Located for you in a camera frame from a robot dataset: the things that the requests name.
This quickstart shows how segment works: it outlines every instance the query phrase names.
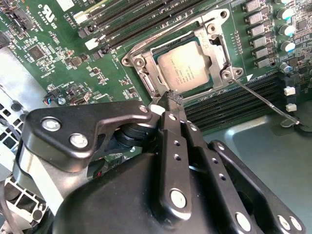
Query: black connector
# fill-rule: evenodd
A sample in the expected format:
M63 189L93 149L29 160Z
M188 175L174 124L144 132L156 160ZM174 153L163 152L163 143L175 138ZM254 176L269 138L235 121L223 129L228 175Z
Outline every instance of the black connector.
M50 105L52 101L54 101L55 99L58 99L59 94L60 94L60 90L54 89L50 91L49 93L47 93L47 95L43 98L43 102L47 105Z

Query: black plastic bracket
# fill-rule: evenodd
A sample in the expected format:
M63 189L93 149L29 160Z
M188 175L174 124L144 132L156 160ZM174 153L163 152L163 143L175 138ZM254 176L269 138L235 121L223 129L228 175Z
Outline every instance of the black plastic bracket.
M216 225L222 233L262 233L250 219L219 155L208 149L200 130L190 122L184 125L191 165L203 174L209 185L207 202L213 207Z
M145 123L151 118L152 112L135 100L38 109L27 115L21 138L31 153L63 171L78 172L88 166L93 155L98 158L105 154L106 145L119 126ZM47 119L57 121L60 129L44 128L42 123ZM87 139L85 147L78 148L70 142L70 136L76 133Z
M167 228L175 228L192 215L189 161L186 139L178 116L162 114L158 133L159 173L152 211Z
M300 219L224 143L214 140L209 148L220 156L250 217L264 233L307 232Z

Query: integrated circuit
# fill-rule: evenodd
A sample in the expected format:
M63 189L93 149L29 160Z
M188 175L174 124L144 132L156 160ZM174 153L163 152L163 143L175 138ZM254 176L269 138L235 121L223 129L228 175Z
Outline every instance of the integrated circuit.
M262 49L260 49L260 50L257 50L257 51L254 51L253 52L253 55L257 58L257 59L259 59L259 58L261 58L261 57L264 57L264 56L266 56L266 55L268 55L269 54L269 52L268 52L268 48L267 47L264 47L264 48L262 48Z
M34 58L34 60L39 60L44 57L44 52L40 49L38 45L30 48L28 52Z
M252 15L247 16L245 18L245 21L249 25L252 25L252 24L255 24L255 23L260 23L262 20L263 20L263 18L262 18L262 13L261 12L257 12L255 14L252 14Z
M264 60L260 60L260 61L256 62L256 65L258 68L267 67L270 65L270 60L268 58L266 58Z
M81 58L79 57L73 57L71 59L71 63L75 66L75 67L78 67L82 64L82 61L81 61Z
M259 0L251 0L243 5L243 10L246 12L251 12L260 8Z
M258 36L260 34L263 34L264 33L264 25L260 24L256 27L249 29L247 32L249 35L251 35L253 37Z
M267 39L266 37L260 37L260 38L257 38L255 40L252 40L251 41L251 45L254 47L254 48L258 48L260 46L264 46L267 44Z
M298 22L298 29L303 29L303 28L307 27L307 24L308 24L308 22L306 19Z
M298 58L297 58L297 57L291 58L290 60L288 60L288 64L289 64L289 66L291 66L291 67L297 66L297 64L298 64Z
M170 50L159 56L157 61L169 88L179 94L209 81L210 59L196 41Z

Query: capacitor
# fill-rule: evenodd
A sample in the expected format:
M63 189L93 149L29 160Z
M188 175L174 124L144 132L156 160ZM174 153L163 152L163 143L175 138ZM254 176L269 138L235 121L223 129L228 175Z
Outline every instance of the capacitor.
M284 5L287 5L290 0L274 0L276 4L284 4Z
M294 16L294 10L285 7L281 8L276 15L279 20L289 20L292 16Z
M287 63L285 63L285 62L283 62L283 63L281 63L281 65L279 65L279 69L280 69L283 73L288 73L288 72L291 71L291 67L290 67Z
M281 50L288 52L291 52L296 47L295 43L292 43L290 41L285 41L281 44Z
M292 36L295 32L296 28L292 25L284 24L280 27L278 33L280 35Z

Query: black metal arm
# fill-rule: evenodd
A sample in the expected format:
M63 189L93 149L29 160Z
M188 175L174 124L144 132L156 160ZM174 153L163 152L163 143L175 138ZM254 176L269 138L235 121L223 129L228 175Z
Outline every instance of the black metal arm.
M27 116L14 174L35 182L55 233L306 233L225 144L207 146L180 96L166 93L154 107L127 101ZM90 161L132 146L143 153L87 181Z

